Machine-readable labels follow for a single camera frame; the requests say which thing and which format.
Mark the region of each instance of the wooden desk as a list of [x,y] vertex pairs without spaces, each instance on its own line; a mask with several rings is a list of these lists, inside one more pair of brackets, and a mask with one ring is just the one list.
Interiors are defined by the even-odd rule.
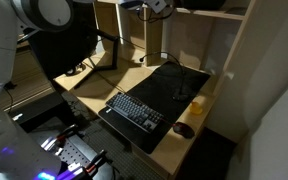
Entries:
[[[92,59],[101,60],[101,63],[109,60],[110,55],[101,53],[92,57]],[[99,73],[112,83],[123,88],[124,91],[128,91],[148,77],[157,67],[158,66],[151,66],[149,68],[141,67],[141,64],[134,64],[133,62],[119,58],[117,70],[102,71]],[[80,88],[73,89],[74,85],[91,70],[91,68],[86,67],[84,71],[75,76],[66,77],[62,75],[56,78],[55,81],[76,96],[90,110],[98,113],[105,107],[105,102],[115,95],[118,90],[108,84],[97,73],[85,81]],[[196,133],[194,138],[189,140],[184,139],[182,136],[169,130],[152,154],[145,154],[142,150],[133,146],[133,152],[165,179],[172,179],[176,176],[187,152],[204,127],[205,118],[213,105],[214,98],[200,92],[194,101],[201,104],[203,113],[201,115],[193,115],[189,112],[189,108],[187,108],[178,119],[178,121],[184,122],[194,129]]]

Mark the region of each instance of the black desk mat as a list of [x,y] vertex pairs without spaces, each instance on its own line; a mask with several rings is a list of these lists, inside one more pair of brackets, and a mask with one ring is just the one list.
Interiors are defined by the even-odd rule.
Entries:
[[[189,98],[183,102],[174,101],[174,92],[176,89],[180,89],[183,77],[184,81],[181,89],[183,94],[189,94]],[[209,77],[210,75],[206,73],[186,67],[181,68],[178,64],[167,62],[127,93],[163,114],[168,122],[174,123]],[[148,134],[123,116],[108,110],[109,108],[105,107],[99,112],[99,116],[148,154],[153,152],[171,128],[168,123],[160,122],[155,130]]]

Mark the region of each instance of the white wall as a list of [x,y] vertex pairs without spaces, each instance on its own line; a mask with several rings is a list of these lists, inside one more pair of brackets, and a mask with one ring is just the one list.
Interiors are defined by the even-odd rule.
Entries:
[[228,180],[288,180],[288,90],[234,153]]
[[288,87],[288,0],[257,0],[207,123],[239,142]]

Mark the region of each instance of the keyboard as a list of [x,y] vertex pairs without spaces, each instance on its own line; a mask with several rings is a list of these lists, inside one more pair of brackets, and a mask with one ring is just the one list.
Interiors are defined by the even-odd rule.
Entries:
[[108,100],[106,105],[147,133],[151,133],[164,118],[140,100],[121,92]]

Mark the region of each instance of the shelf board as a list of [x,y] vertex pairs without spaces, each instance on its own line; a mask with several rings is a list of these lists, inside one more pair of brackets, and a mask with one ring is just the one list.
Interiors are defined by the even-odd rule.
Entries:
[[178,13],[186,13],[186,14],[196,14],[201,16],[210,16],[224,19],[232,19],[232,20],[244,20],[246,8],[230,8],[230,9],[221,9],[217,11],[207,11],[207,10],[190,10],[185,8],[176,8],[176,12]]

